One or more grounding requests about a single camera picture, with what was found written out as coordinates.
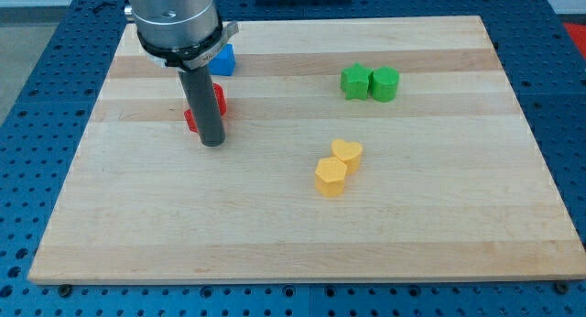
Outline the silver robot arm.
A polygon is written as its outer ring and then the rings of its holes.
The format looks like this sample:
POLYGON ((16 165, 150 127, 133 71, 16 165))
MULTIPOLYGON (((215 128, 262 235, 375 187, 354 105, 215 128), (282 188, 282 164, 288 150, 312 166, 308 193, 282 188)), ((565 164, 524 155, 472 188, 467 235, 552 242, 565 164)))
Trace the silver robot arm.
POLYGON ((162 67, 193 71, 208 65, 239 25, 224 23, 214 0, 128 0, 125 14, 141 46, 162 67))

